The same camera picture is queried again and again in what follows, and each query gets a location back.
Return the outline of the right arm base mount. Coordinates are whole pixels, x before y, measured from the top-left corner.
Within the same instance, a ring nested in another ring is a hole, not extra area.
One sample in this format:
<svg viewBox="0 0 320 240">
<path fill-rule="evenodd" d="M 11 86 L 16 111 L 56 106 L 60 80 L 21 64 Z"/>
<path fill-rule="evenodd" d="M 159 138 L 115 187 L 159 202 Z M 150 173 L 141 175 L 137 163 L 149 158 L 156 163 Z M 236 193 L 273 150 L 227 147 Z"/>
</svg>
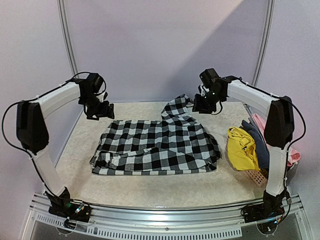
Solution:
<svg viewBox="0 0 320 240">
<path fill-rule="evenodd" d="M 268 199 L 264 200 L 263 203 L 251 203 L 245 205 L 241 208 L 240 214 L 245 223 L 258 222 L 262 220 L 274 220 L 274 223 L 278 225 L 288 216 L 290 209 L 291 204 L 289 204 L 288 210 L 285 211 L 283 200 L 275 203 Z"/>
</svg>

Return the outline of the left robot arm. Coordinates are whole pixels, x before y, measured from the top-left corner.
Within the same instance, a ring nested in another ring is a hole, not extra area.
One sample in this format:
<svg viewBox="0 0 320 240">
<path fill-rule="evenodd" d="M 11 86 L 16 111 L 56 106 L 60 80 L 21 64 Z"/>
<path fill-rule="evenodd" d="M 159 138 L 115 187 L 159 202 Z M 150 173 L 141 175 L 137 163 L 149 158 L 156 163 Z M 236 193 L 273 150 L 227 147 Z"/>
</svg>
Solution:
<svg viewBox="0 0 320 240">
<path fill-rule="evenodd" d="M 86 78 L 77 75 L 60 86 L 31 100 L 17 104 L 16 136 L 23 150 L 29 155 L 44 187 L 59 199 L 55 209 L 63 216 L 74 213 L 74 205 L 69 202 L 70 193 L 60 179 L 49 154 L 49 132 L 46 119 L 49 115 L 68 103 L 78 101 L 89 120 L 114 119 L 114 105 L 108 96 L 106 81 L 98 73 L 88 72 Z"/>
</svg>

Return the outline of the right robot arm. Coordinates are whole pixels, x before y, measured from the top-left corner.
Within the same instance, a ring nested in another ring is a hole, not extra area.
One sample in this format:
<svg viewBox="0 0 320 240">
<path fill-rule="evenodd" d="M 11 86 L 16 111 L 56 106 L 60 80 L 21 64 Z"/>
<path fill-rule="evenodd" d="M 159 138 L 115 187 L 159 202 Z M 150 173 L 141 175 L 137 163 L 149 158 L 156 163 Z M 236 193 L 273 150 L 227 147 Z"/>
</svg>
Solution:
<svg viewBox="0 0 320 240">
<path fill-rule="evenodd" d="M 287 167 L 290 143 L 295 130 L 293 105 L 288 96 L 277 96 L 261 90 L 241 77 L 219 76 L 213 68 L 200 73 L 201 85 L 195 95 L 194 111 L 211 114 L 217 111 L 217 104 L 232 98 L 260 111 L 266 116 L 264 139 L 269 149 L 268 181 L 259 206 L 262 218 L 269 218 L 278 210 L 275 198 L 283 198 L 287 190 Z"/>
</svg>

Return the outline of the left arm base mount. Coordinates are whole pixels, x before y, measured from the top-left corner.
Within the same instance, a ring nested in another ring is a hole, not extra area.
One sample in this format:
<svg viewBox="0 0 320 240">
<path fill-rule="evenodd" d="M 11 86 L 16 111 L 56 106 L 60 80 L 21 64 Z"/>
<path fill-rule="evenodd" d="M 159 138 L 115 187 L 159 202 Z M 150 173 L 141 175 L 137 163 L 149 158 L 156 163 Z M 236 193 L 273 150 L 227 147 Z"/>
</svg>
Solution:
<svg viewBox="0 0 320 240">
<path fill-rule="evenodd" d="M 69 190 L 66 187 L 59 196 L 52 195 L 48 191 L 45 191 L 45 195 L 50 201 L 48 212 L 51 215 L 84 223 L 90 221 L 91 206 L 85 201 L 71 198 Z"/>
</svg>

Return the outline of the black white checkered shirt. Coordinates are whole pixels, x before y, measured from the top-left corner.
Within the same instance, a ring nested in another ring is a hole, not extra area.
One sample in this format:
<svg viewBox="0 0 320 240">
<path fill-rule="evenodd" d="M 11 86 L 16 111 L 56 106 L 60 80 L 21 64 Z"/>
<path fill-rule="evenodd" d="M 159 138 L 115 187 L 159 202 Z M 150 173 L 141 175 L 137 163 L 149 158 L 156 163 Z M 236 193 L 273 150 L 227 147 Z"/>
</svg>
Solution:
<svg viewBox="0 0 320 240">
<path fill-rule="evenodd" d="M 213 172 L 221 152 L 216 139 L 188 111 L 193 101 L 169 101 L 161 120 L 114 120 L 90 160 L 96 175 L 182 175 Z"/>
</svg>

